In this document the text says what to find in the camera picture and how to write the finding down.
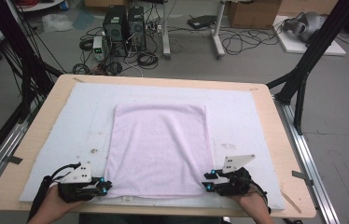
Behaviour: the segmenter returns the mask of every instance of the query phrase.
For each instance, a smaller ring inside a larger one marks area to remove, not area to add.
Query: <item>metal table leg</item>
[[[225,55],[223,46],[221,45],[221,40],[218,37],[218,32],[220,31],[220,25],[221,25],[221,19],[223,18],[224,13],[224,7],[225,7],[225,1],[220,1],[218,6],[218,13],[217,13],[217,20],[216,20],[216,28],[212,30],[212,37],[216,45],[217,49],[217,58],[220,59]]]
[[[168,18],[166,15],[166,5],[168,4],[168,0],[163,1],[163,32],[162,32],[162,47],[163,47],[163,57],[169,60],[171,59],[171,47],[169,46],[169,34],[168,34]]]

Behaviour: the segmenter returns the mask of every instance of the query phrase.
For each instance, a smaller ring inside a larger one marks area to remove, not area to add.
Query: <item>computer tower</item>
[[[125,6],[109,6],[103,21],[108,46],[112,42],[123,42],[129,38]]]
[[[146,32],[144,9],[131,7],[128,11],[129,33],[132,41],[132,50],[146,50]]]
[[[111,48],[110,48],[110,54],[113,55],[114,57],[126,57],[128,56],[127,55],[127,52],[128,52],[128,49],[130,47],[125,44],[125,43],[122,43],[122,42],[114,42],[112,45],[111,45]]]

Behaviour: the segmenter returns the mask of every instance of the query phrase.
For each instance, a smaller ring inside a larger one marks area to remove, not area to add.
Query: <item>cardboard box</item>
[[[283,0],[278,15],[295,17],[302,11],[328,15],[337,2],[338,0]]]
[[[228,19],[234,28],[271,29],[282,0],[256,0],[252,4],[231,3]]]
[[[128,0],[85,0],[86,7],[104,7],[107,8],[110,5],[116,6],[128,6]]]

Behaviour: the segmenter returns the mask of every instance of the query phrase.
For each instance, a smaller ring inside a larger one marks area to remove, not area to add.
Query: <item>white plastic bag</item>
[[[72,22],[69,18],[59,14],[49,14],[43,17],[44,32],[50,33],[55,31],[68,31],[73,29]]]

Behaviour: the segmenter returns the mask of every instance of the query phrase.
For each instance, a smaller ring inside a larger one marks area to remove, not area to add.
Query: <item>pink towel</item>
[[[105,177],[108,197],[205,193],[212,167],[203,105],[117,105]]]

